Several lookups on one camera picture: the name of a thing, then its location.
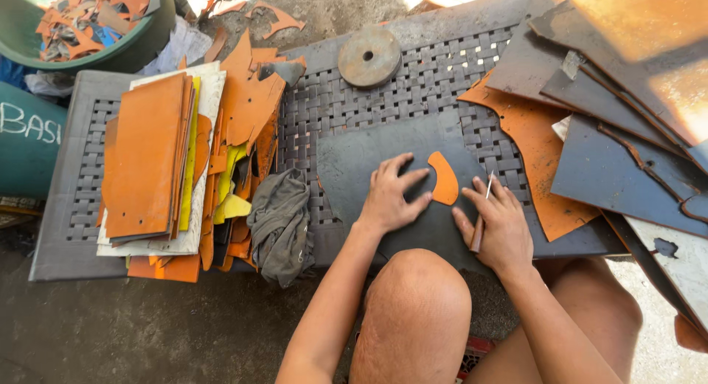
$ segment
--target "person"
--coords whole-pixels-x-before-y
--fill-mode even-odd
[[[292,335],[276,382],[330,383],[347,343],[364,280],[381,238],[412,223],[433,199],[412,203],[403,192],[427,169],[399,176],[412,153],[386,160],[341,252],[323,277]],[[520,325],[475,366],[465,383],[628,383],[642,312],[604,259],[532,262],[522,207],[498,180],[463,188],[486,224],[479,261],[489,266],[518,310]],[[452,214],[466,244],[474,227]],[[472,314],[465,280],[424,249],[396,253],[364,300],[349,372],[358,383],[453,383]]]

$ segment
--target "thigh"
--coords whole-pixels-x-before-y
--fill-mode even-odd
[[[551,291],[612,370],[628,383],[642,312],[617,282],[605,260],[573,260],[554,280]],[[541,382],[520,325],[465,380],[465,383]]]
[[[471,314],[469,288],[444,259],[396,253],[367,292],[350,383],[453,383]]]

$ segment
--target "metal disc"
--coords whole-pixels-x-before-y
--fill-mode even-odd
[[[344,43],[337,66],[349,84],[369,89],[391,80],[401,62],[401,44],[393,33],[381,27],[367,27]]]

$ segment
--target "concrete floor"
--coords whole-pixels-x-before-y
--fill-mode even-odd
[[[264,41],[269,11],[229,13],[200,24],[225,27],[219,59],[250,27],[254,47],[280,50],[406,15],[408,0],[263,0],[307,25]],[[0,240],[6,233],[0,233]],[[31,260],[0,242],[0,383],[271,383],[319,276],[273,288],[255,274],[203,274],[196,285],[161,280],[28,283]],[[675,312],[632,262],[610,262],[639,300],[645,325],[634,361],[635,383],[693,383],[708,373],[708,355],[673,338]],[[471,334],[502,339],[518,324],[506,293],[464,273],[473,297]],[[352,342],[335,383],[348,370]]]

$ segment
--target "green container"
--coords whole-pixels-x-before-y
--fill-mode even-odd
[[[175,24],[174,0],[160,0],[160,9],[143,18],[111,47],[68,62],[39,59],[42,37],[35,33],[44,11],[54,0],[0,0],[0,55],[9,60],[47,72],[75,74],[94,69],[135,73],[150,63],[169,40]]]
[[[0,81],[0,196],[46,200],[66,109]]]

